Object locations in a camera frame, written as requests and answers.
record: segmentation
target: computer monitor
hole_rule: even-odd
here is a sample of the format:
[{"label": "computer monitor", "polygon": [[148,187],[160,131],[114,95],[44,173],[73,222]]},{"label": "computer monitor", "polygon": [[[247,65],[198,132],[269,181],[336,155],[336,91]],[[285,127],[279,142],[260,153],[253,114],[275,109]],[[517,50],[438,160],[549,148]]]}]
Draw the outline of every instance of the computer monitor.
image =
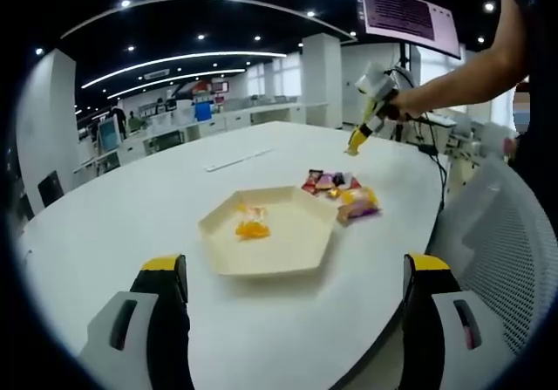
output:
[{"label": "computer monitor", "polygon": [[99,122],[99,151],[100,153],[110,152],[119,146],[120,132],[115,117],[107,117]]},{"label": "computer monitor", "polygon": [[366,33],[398,38],[461,58],[450,10],[424,0],[358,0]]}]

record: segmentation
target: cable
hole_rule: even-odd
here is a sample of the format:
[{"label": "cable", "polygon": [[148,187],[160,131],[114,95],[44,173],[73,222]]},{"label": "cable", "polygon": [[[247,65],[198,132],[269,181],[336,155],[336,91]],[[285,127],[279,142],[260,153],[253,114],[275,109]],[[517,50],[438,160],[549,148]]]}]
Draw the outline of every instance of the cable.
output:
[{"label": "cable", "polygon": [[435,155],[436,157],[435,158],[433,156],[430,156],[430,155],[429,156],[432,159],[432,161],[434,161],[438,165],[439,177],[440,177],[440,180],[442,182],[442,202],[440,203],[440,211],[441,211],[442,209],[444,209],[444,207],[446,205],[447,170],[439,162],[439,151],[438,151],[438,147],[436,146],[436,139],[434,137],[434,130],[432,129],[432,124],[431,124],[430,119],[428,118],[427,113],[425,113],[425,118],[429,123],[428,128],[430,128],[430,135],[432,136],[432,144],[434,145],[434,149],[436,150],[436,155]]},{"label": "cable", "polygon": [[[411,80],[408,78],[408,76],[404,72],[402,72],[400,69],[398,69],[397,67],[392,67],[391,69],[389,69],[387,71],[387,74],[391,75],[392,72],[397,72],[401,76],[403,76],[411,88],[415,87],[415,85],[411,82]],[[439,152],[438,152],[438,147],[436,146],[436,139],[434,137],[434,130],[432,129],[432,123],[431,123],[430,119],[428,118],[427,113],[425,113],[425,118],[428,121],[428,127],[430,128],[430,135],[432,136],[432,144],[434,145],[434,150],[436,151],[435,157],[430,155],[430,154],[428,154],[428,157],[430,157],[431,160],[438,165],[439,178],[440,178],[440,182],[442,183],[442,201],[440,203],[440,208],[439,208],[439,211],[441,211],[441,210],[444,209],[444,207],[446,205],[447,170],[439,162]],[[422,136],[422,123],[421,122],[419,122],[419,130],[420,130],[419,141],[421,141],[424,144],[425,139]]]}]

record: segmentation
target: white table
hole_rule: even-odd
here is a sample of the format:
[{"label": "white table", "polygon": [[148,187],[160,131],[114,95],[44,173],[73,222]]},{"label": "white table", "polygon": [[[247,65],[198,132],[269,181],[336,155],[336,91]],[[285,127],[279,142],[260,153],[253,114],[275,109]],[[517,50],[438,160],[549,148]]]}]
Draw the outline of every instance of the white table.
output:
[{"label": "white table", "polygon": [[[370,139],[350,157],[349,135],[273,122],[171,148],[65,195],[20,239],[21,252],[33,251],[25,272],[48,324],[78,354],[88,322],[116,291],[129,290],[145,261],[183,253],[196,389],[329,388],[397,310],[404,254],[425,251],[440,200],[439,171],[427,155]],[[203,169],[263,148],[273,150]],[[243,281],[212,273],[197,222],[237,189],[302,185],[310,168],[351,171],[374,188],[381,216],[336,226],[311,274]]]}]

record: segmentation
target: black chair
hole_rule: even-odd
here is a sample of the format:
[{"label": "black chair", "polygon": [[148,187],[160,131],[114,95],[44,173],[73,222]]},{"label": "black chair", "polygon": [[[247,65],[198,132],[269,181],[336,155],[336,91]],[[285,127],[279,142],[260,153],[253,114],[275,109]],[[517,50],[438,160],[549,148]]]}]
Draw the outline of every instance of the black chair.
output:
[{"label": "black chair", "polygon": [[57,199],[64,196],[64,191],[60,186],[60,180],[58,179],[58,174],[56,170],[49,174],[38,184],[38,193],[43,199],[44,207],[47,208]]}]

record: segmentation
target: yellow snack bag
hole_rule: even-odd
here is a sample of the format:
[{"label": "yellow snack bag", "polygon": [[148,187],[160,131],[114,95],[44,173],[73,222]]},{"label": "yellow snack bag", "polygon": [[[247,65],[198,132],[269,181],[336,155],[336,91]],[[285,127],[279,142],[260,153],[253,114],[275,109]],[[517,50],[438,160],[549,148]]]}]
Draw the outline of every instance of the yellow snack bag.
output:
[{"label": "yellow snack bag", "polygon": [[344,204],[352,204],[353,202],[366,201],[374,205],[378,205],[378,199],[371,188],[361,187],[347,189],[341,193],[341,199]]}]

